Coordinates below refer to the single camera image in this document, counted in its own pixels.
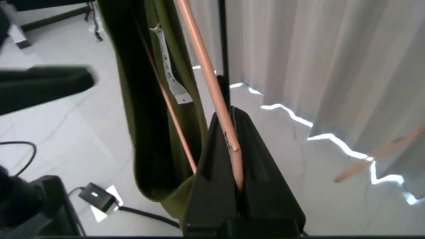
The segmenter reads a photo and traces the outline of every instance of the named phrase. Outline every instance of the gray curtain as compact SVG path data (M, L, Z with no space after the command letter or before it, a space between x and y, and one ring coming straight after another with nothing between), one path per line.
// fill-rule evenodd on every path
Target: gray curtain
M191 7L221 73L217 2ZM425 1L229 0L226 8L230 81L313 122L310 137L332 133L368 154L425 123ZM421 135L377 161L377 178L402 175L422 198L424 146Z

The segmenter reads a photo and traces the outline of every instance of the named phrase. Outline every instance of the green jacket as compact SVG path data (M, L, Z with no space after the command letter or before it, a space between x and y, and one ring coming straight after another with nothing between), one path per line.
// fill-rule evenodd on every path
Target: green jacket
M116 53L126 117L135 148L136 184L145 197L160 202L172 217L182 219L193 174L133 17L141 26L197 163L205 144L207 124L174 2L99 0L98 4ZM158 23L164 31L174 77L191 95L192 103L177 104L169 91L159 40L149 30Z

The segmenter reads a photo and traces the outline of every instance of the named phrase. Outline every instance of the baseboard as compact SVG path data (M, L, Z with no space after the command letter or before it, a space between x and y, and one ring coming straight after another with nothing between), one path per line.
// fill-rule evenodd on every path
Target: baseboard
M21 42L17 42L16 45L19 47L19 49L22 50L24 48L31 46L31 43L28 40L23 40Z
M22 28L22 31L24 31L24 32L31 31L31 30L37 29L39 27L43 27L43 26L46 26L46 25L49 25L49 24L52 24L52 23L57 23L59 21L68 19L70 17L75 17L77 15L84 14L85 12L87 12L87 8L88 7L85 6L85 7L81 7L81 8L66 12L66 13L61 13L59 15L55 15L53 17L41 19L41 20L35 21L33 23L28 23L28 24L22 25L21 28Z

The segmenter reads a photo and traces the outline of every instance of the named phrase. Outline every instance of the power adapter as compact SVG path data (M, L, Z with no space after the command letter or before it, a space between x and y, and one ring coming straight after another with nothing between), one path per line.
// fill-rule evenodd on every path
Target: power adapter
M102 212L107 212L116 202L114 195L94 183L89 183L78 196Z

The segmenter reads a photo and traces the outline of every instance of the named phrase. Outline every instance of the tile floor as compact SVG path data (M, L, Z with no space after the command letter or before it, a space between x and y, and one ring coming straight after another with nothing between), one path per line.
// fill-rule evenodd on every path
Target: tile floor
M19 50L10 41L0 53L0 67L34 64L88 64L98 84L70 96L0 116L0 141L27 140L39 148L22 174L33 180L59 175L68 190L94 182L114 185L127 206L168 216L161 205L143 197L132 176L132 148L124 115L114 52L96 42L83 16L27 33L32 47ZM209 122L214 108L200 70L195 70ZM372 185L369 172L342 184L333 178L354 159L328 140L306 141L309 128L283 110L260 109L262 96L247 87L231 90L232 104L246 111L298 199L307 217L305 231L324 234L425 234L425 204L409 205L392 183ZM0 148L0 164L16 173L28 160L25 146ZM96 222L77 193L71 201L90 236L180 236L176 228L126 212Z

